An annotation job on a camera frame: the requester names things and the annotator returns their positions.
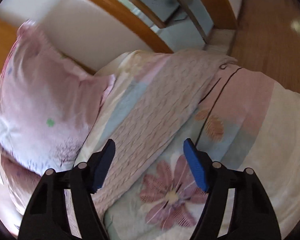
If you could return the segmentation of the beige cable-knit sweater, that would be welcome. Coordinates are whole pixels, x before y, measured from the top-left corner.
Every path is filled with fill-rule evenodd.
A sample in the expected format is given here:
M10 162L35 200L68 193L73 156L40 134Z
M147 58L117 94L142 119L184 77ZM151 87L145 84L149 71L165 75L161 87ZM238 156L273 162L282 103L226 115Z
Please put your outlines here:
M236 64L202 50L135 51L101 69L116 83L76 162L108 139L116 153L93 205L110 239L188 239L205 205L183 155L200 101L217 73Z

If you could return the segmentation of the pastel patchwork floral quilt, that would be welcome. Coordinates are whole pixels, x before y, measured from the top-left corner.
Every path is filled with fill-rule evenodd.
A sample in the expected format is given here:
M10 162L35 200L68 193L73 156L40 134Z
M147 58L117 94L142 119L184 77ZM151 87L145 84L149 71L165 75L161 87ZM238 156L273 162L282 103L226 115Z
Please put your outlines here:
M292 233L300 222L300 94L233 64L217 73L193 119L184 141L229 169L252 168L281 236Z

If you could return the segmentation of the white lavender right pillow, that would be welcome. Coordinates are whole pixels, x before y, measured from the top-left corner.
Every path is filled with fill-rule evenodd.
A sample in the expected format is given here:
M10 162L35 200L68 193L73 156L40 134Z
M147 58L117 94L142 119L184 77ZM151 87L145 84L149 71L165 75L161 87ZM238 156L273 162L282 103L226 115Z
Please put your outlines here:
M26 21L0 77L0 153L10 197L24 213L47 169L70 170L115 83L63 56Z

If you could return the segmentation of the wooden bed headboard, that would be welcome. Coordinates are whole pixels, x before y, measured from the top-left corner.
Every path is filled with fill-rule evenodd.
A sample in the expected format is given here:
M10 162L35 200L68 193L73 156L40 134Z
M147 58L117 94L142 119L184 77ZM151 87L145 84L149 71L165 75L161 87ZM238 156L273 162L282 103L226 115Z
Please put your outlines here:
M0 0L0 72L26 20L40 23L53 45L89 73L128 51L171 52L117 0Z

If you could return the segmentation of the wooden wardrobe with glass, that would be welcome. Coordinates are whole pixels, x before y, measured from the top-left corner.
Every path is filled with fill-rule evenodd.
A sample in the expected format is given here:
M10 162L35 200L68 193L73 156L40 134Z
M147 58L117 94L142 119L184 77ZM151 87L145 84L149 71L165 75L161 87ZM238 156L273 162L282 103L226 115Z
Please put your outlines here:
M228 54L242 0L117 0L173 51Z

